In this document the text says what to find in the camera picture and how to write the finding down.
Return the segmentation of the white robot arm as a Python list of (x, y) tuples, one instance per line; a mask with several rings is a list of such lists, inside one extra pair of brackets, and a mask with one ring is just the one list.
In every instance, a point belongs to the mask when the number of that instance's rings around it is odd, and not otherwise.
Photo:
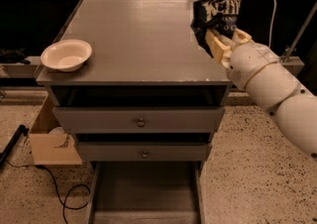
[(250, 95), (292, 145), (317, 161), (317, 96), (269, 47), (244, 31), (237, 29), (229, 39), (209, 30), (205, 41), (232, 83)]

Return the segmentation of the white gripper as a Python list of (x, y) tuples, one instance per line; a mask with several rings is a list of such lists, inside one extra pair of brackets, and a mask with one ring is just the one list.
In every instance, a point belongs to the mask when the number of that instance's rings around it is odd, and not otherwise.
[(228, 78), (239, 88), (256, 91), (268, 87), (268, 81), (280, 70), (278, 56), (267, 46), (253, 43), (248, 33), (236, 29), (232, 41), (240, 45), (231, 51), (227, 40), (216, 31), (207, 30), (205, 41), (218, 63), (229, 62)]

